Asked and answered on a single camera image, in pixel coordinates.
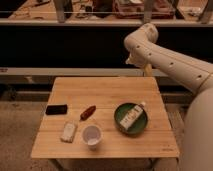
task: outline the table leg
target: table leg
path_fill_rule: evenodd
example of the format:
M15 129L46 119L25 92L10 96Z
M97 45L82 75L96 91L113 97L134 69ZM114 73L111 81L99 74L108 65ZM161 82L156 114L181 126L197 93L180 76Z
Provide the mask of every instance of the table leg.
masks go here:
M157 164L157 162L159 161L159 158L154 158L153 160L151 158L149 158L150 161L150 165L148 166L147 169L154 171L154 168Z
M51 163L58 169L58 171L66 171L63 166L57 161L57 159L49 159Z
M8 93L9 93L9 97L10 97L10 100L15 100L16 96L17 96L17 91L16 89L11 86L11 85L8 85L6 84L6 87L8 89Z

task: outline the green bowl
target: green bowl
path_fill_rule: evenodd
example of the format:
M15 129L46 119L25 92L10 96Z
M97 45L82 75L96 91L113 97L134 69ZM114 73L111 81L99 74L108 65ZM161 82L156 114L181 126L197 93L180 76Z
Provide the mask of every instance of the green bowl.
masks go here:
M138 135L144 130L144 128L147 125L148 117L145 110L143 110L142 115L139 116L139 118L133 123L133 125L128 130L125 130L120 125L120 121L123 119L126 113L130 109L132 109L135 105L136 105L135 103L124 103L118 106L118 108L115 110L114 114L115 124L122 133L128 135Z

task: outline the paper cup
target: paper cup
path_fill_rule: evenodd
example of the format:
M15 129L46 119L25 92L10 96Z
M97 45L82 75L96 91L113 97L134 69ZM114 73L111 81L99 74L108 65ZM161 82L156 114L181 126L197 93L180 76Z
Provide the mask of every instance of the paper cup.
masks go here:
M89 149L95 150L101 141L101 130L95 125L87 126L82 132L82 138Z

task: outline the wood grain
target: wood grain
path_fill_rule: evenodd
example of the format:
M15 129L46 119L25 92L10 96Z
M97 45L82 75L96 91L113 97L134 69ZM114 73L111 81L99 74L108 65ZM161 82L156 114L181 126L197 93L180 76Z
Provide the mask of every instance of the wood grain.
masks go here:
M186 7L201 7L204 8L206 5L207 0L180 0L179 6L186 6Z
M126 102L146 102L148 124L137 137L122 134L114 122L116 108ZM176 144L156 81L152 77L60 77L55 80L48 104L68 104L67 115L46 116L41 122L33 158L148 158L178 157ZM79 122L80 114L96 105L95 113ZM60 141L65 122L78 124L73 143ZM102 141L96 151L83 143L81 132L98 125Z

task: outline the wooden table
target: wooden table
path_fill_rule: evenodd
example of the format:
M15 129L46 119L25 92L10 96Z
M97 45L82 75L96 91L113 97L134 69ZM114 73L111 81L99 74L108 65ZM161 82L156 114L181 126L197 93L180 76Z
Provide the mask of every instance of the wooden table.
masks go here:
M88 2L82 1L82 3L74 3L73 4L73 14L67 20L82 20L76 18L77 13L80 11L81 4L83 5L92 5L92 0ZM17 11L9 17L9 19L44 19L44 20L57 20L57 14L55 9L54 1L51 0L50 3L32 7L37 4L36 0L27 0L22 6L20 6ZM93 17L89 18L90 20L103 20L101 18ZM114 15L109 15L104 20L114 20L116 17Z
M115 126L114 111L122 103L146 102L148 124L136 138L125 136ZM58 77L48 104L68 104L67 115L44 115L32 158L162 158L178 157L176 144L158 86L153 77ZM95 113L79 122L80 114L96 105ZM60 141L66 121L78 123L73 143ZM89 124L102 130L97 151L82 141L82 129Z

